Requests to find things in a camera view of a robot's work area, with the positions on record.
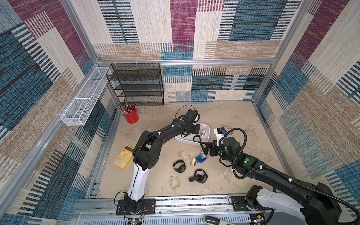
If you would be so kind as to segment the small black round watch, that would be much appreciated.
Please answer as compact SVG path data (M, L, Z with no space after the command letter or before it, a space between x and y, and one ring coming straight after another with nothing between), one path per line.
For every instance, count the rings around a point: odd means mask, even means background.
M196 142L196 143L200 143L201 142L201 136L200 135L195 135L193 137L193 141Z

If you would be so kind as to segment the rose gold white strap watch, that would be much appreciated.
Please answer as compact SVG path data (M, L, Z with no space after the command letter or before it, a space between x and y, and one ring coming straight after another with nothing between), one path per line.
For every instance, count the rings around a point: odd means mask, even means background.
M208 130L207 130L206 128L202 128L202 129L199 131L199 135L200 135L201 137L205 137L205 136L207 136L207 134L208 134Z

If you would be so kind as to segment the black watch with strap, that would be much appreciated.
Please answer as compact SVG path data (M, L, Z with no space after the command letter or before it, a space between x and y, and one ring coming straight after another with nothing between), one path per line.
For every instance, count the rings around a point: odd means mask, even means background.
M206 183L208 174L203 169L197 169L192 177L189 178L189 182L197 182L200 184Z

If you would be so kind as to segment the black chunky digital watch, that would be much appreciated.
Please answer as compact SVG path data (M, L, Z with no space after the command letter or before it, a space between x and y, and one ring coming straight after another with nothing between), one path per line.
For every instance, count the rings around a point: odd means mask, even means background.
M186 165L184 160L179 159L173 163L173 168L177 173L183 173L186 170Z

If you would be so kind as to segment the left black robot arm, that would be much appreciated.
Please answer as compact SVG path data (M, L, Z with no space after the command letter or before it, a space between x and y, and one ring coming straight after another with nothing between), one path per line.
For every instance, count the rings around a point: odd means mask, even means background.
M132 213L143 207L145 184L150 170L157 164L162 146L179 135L189 135L197 129L200 114L189 109L160 130L142 132L133 151L134 173L129 189L124 194L125 206Z

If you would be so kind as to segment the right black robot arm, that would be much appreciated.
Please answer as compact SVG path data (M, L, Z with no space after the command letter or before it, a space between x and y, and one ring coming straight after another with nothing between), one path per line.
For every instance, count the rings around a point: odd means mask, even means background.
M340 225L342 204L356 214L356 219L349 224L360 223L360 211L348 202L335 197L327 185L300 181L243 153L246 144L240 144L233 137L228 137L222 127L216 129L215 133L217 140L199 142L205 155L219 156L221 161L228 161L230 163L228 167L239 180L255 179L279 191L276 194L254 185L245 196L249 210L270 208L295 216L308 225Z

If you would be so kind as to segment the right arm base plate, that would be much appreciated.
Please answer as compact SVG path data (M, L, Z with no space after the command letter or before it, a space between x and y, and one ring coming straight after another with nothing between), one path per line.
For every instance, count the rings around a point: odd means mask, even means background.
M228 202L232 206L235 212L245 211L259 211L259 212L271 212L274 209L262 207L257 201L248 202L246 196L230 196Z

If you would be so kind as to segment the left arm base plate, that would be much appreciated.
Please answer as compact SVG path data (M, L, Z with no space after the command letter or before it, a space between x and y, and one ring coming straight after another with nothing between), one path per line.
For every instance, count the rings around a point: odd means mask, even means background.
M134 202L132 199L119 200L116 208L117 216L124 215L153 215L155 214L156 208L156 199L140 199L137 202Z

